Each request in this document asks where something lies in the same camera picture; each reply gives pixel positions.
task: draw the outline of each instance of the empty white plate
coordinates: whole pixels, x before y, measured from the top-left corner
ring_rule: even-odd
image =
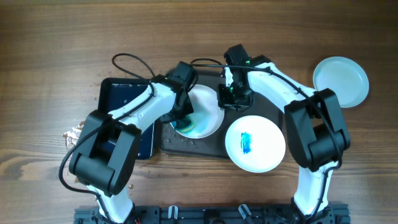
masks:
[[[285,155],[285,138],[278,126],[262,116],[237,119],[225,136],[229,158],[240,168],[255,173],[277,167]]]
[[[216,91],[205,85],[195,85],[188,96],[193,107],[193,113],[189,117],[195,127],[187,133],[175,131],[192,139],[204,138],[213,134],[221,126],[225,114],[224,109],[218,106]]]
[[[336,93],[340,106],[349,108],[365,100],[369,80],[356,62],[344,57],[330,57],[321,61],[313,72],[316,90],[329,88]]]

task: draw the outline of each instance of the plate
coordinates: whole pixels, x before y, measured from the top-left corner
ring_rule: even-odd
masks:
[[[272,121],[262,116],[237,119],[225,136],[225,148],[240,168],[255,173],[277,167],[285,155],[285,138]]]
[[[359,105],[369,93],[369,80],[356,62],[344,57],[330,57],[321,61],[313,72],[316,90],[329,88],[336,93],[340,106]]]
[[[195,127],[187,133],[181,133],[176,129],[175,131],[191,139],[205,138],[213,134],[221,126],[225,115],[224,109],[218,106],[216,91],[205,85],[195,85],[188,96],[193,107],[193,113],[189,117]]]

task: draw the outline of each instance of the round plate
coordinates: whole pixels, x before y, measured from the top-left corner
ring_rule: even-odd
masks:
[[[237,119],[225,136],[231,160],[249,172],[267,172],[277,167],[285,155],[285,138],[278,126],[262,116]]]
[[[224,109],[218,106],[216,91],[208,86],[195,85],[188,96],[193,107],[193,113],[189,117],[193,120],[195,127],[187,133],[175,131],[192,139],[204,138],[213,134],[224,119]]]
[[[344,57],[321,61],[313,72],[313,85],[318,91],[326,88],[333,90],[343,108],[360,104],[369,92],[365,71],[356,62]]]

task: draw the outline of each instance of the wooden surface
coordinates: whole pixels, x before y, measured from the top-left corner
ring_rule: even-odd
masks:
[[[57,172],[62,134],[96,108],[100,83],[126,77],[111,57],[129,52],[156,73],[197,57],[222,60],[244,44],[312,86],[325,57],[366,71],[366,101],[344,109],[351,148],[333,173],[329,199],[348,203],[353,223],[398,220],[398,6],[393,1],[186,2],[0,7],[0,223],[71,223],[96,205],[70,192]],[[149,77],[142,65],[128,69]],[[65,177],[73,186],[74,176]],[[289,151],[265,174],[230,161],[157,154],[136,162],[136,205],[289,203],[298,165]]]

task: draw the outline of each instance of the blue stain on plate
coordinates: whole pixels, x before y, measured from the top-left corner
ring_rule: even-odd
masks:
[[[247,154],[251,152],[251,134],[242,133],[241,137],[241,148],[243,149],[243,154]]]

